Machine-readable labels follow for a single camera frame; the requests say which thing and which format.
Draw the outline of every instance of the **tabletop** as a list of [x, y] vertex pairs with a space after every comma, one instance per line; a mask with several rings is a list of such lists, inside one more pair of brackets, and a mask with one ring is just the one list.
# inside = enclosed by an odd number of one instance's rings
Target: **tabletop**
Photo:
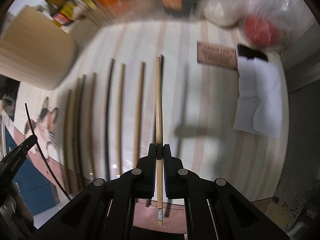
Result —
[[[59, 181], [63, 182], [63, 143], [68, 91], [74, 94], [77, 78], [87, 76], [81, 105], [81, 156], [83, 172], [89, 180], [89, 127], [92, 129], [92, 153], [96, 178], [105, 178], [105, 118], [108, 73], [111, 58], [116, 60], [109, 105], [109, 170], [116, 178], [116, 115], [121, 64], [126, 64], [122, 114], [123, 172], [133, 168], [132, 151], [135, 109], [138, 95], [140, 62], [146, 63], [143, 89], [140, 156], [148, 153], [153, 142], [155, 123], [155, 58], [164, 55], [163, 69], [163, 132], [173, 156], [181, 158], [186, 169], [201, 178], [229, 181], [250, 201], [272, 197], [284, 163], [288, 138], [288, 95], [284, 70], [278, 54], [266, 52], [278, 66], [282, 83], [283, 120], [279, 138], [268, 138], [233, 129], [238, 92], [238, 73], [234, 70], [197, 63], [197, 42], [235, 48], [247, 44], [236, 28], [221, 29], [205, 20], [197, 23], [180, 21], [132, 22], [101, 28], [82, 50], [64, 81], [54, 90], [44, 91], [21, 83], [14, 123], [9, 131], [21, 142], [26, 133], [28, 103], [31, 118], [38, 123], [43, 109], [50, 136], [43, 136], [47, 158]], [[90, 114], [90, 82], [96, 85]], [[29, 153], [33, 164], [53, 183], [39, 153]]]

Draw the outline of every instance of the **white cloth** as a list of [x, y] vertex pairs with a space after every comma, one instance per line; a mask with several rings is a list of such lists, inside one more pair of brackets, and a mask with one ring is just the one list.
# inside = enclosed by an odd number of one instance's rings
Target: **white cloth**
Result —
[[239, 98], [234, 129], [278, 138], [282, 121], [281, 80], [276, 66], [238, 57]]

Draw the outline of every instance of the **red fruit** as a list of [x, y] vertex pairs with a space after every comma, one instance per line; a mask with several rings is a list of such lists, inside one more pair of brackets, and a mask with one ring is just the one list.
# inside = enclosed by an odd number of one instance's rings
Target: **red fruit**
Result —
[[261, 16], [247, 15], [243, 30], [250, 42], [262, 49], [272, 47], [280, 40], [280, 31], [270, 21]]

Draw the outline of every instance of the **plastic bag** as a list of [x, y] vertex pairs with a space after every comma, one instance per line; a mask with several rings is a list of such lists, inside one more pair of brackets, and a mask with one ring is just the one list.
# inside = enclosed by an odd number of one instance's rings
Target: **plastic bag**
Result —
[[246, 0], [204, 0], [203, 15], [222, 27], [235, 25], [244, 15]]
[[241, 28], [258, 48], [284, 48], [297, 37], [305, 10], [303, 0], [248, 0]]

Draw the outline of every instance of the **white round object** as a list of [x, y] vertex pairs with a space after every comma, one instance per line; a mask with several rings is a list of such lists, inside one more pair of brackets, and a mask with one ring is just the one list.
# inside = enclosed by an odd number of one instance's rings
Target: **white round object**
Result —
[[244, 14], [244, 0], [208, 0], [203, 14], [219, 26], [230, 27]]

